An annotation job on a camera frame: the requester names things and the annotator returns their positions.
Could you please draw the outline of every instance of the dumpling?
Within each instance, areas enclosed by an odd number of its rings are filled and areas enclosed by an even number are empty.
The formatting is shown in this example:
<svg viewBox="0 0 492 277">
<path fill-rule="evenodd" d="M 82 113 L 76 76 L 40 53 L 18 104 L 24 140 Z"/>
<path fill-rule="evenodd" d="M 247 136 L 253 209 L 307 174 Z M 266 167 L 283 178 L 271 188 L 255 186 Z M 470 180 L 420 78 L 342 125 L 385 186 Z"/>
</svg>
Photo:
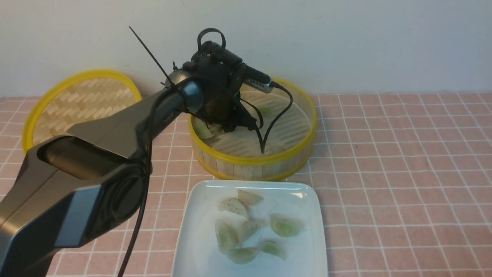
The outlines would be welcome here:
<svg viewBox="0 0 492 277">
<path fill-rule="evenodd" d="M 299 221 L 272 214 L 270 215 L 270 227 L 275 234 L 288 238 L 297 235 L 303 225 Z"/>
<path fill-rule="evenodd" d="M 244 205 L 256 205 L 263 200 L 263 197 L 246 190 L 238 190 L 238 200 Z"/>
<path fill-rule="evenodd" d="M 233 212 L 238 215 L 242 215 L 245 218 L 249 218 L 246 207 L 236 198 L 227 198 L 223 200 L 218 204 L 218 209 Z"/>
<path fill-rule="evenodd" d="M 235 264 L 243 265 L 254 260 L 257 254 L 258 249 L 256 247 L 246 247 L 232 250 L 227 258 Z"/>
<path fill-rule="evenodd" d="M 201 139 L 210 139 L 214 136 L 212 132 L 210 132 L 207 124 L 196 117 L 193 119 L 193 129 L 195 130 L 196 135 Z"/>
<path fill-rule="evenodd" d="M 274 241 L 264 241 L 260 243 L 258 249 L 261 252 L 277 256 L 283 261 L 287 260 L 287 255 L 285 254 L 285 251 Z"/>
<path fill-rule="evenodd" d="M 244 222 L 239 226 L 238 229 L 239 243 L 242 244 L 245 240 L 249 239 L 249 237 L 258 232 L 258 230 L 266 226 L 267 224 L 265 223 L 265 221 L 259 219 L 253 219 Z"/>
<path fill-rule="evenodd" d="M 267 105 L 258 107 L 258 110 L 263 117 L 268 117 L 272 114 L 272 109 Z"/>
<path fill-rule="evenodd" d="M 215 222 L 215 236 L 217 237 L 218 249 L 224 255 L 227 255 L 238 245 L 236 230 L 220 218 Z"/>
</svg>

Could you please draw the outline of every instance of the table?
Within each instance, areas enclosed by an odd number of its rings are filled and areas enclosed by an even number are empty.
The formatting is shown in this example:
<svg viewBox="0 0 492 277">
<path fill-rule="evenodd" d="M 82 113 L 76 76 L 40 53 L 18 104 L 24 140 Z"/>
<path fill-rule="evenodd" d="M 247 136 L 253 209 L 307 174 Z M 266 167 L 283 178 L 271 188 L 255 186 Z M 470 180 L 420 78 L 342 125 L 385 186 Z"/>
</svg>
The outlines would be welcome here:
<svg viewBox="0 0 492 277">
<path fill-rule="evenodd" d="M 312 157 L 291 182 L 316 190 L 331 277 L 492 276 L 492 93 L 310 95 Z M 0 100 L 0 198 L 23 160 L 38 98 Z M 154 174 L 128 276 L 170 276 L 183 209 L 213 178 L 192 157 L 186 116 L 154 141 Z M 116 276 L 135 216 L 50 276 Z"/>
</svg>

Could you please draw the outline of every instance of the bamboo steamer lid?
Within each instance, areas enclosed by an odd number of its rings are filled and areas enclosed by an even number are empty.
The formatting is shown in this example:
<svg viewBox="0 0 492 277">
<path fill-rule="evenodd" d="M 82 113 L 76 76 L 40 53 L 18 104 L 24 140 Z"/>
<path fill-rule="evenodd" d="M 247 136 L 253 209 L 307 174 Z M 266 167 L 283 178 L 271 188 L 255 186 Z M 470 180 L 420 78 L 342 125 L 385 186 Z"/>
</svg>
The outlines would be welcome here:
<svg viewBox="0 0 492 277">
<path fill-rule="evenodd" d="M 104 118 L 142 99 L 125 75 L 112 70 L 76 74 L 46 93 L 34 106 L 24 125 L 22 149 L 65 134 L 77 123 Z"/>
</svg>

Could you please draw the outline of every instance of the bamboo steamer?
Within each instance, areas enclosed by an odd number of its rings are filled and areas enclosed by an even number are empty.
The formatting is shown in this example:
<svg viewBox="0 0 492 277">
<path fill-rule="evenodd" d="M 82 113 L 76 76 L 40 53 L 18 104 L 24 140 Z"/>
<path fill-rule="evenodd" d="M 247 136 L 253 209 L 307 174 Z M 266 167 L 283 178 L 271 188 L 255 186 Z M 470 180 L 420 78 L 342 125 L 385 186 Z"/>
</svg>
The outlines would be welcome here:
<svg viewBox="0 0 492 277">
<path fill-rule="evenodd" d="M 48 91 L 30 112 L 22 134 L 22 149 L 64 135 L 77 123 L 117 113 L 142 99 L 124 74 L 97 69 L 69 77 Z"/>
<path fill-rule="evenodd" d="M 193 128 L 193 116 L 189 117 L 194 156 L 206 171 L 221 179 L 276 181 L 289 177 L 306 163 L 312 153 L 316 130 L 314 105 L 298 87 L 278 79 L 276 82 L 292 94 L 294 102 L 274 124 L 264 154 L 260 152 L 255 131 L 238 127 L 219 138 L 201 140 Z M 286 93 L 279 89 L 264 94 L 244 84 L 240 91 L 242 99 L 258 108 L 262 105 L 269 108 L 269 115 L 263 116 L 262 135 L 289 102 Z"/>
</svg>

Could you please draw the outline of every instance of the white plate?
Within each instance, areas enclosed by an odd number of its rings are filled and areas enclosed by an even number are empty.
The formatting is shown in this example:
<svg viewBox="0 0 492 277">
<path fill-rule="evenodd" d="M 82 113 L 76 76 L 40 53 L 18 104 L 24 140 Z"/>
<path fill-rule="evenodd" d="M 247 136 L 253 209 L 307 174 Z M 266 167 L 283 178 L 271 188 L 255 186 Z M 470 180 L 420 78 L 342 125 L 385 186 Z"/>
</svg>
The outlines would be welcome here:
<svg viewBox="0 0 492 277">
<path fill-rule="evenodd" d="M 287 253 L 282 261 L 266 253 L 245 265 L 237 265 L 222 255 L 217 247 L 215 221 L 222 218 L 237 228 L 244 217 L 218 211 L 217 204 L 236 197 L 238 189 L 248 189 L 265 199 L 249 208 L 252 218 L 270 218 L 282 214 L 301 220 L 305 227 L 292 238 L 280 238 L 270 228 L 263 228 L 243 247 L 256 246 L 263 240 L 275 240 Z M 210 180 L 198 183 L 189 196 L 178 237 L 172 277 L 262 277 L 328 276 L 325 235 L 321 209 L 315 191 L 304 184 Z"/>
</svg>

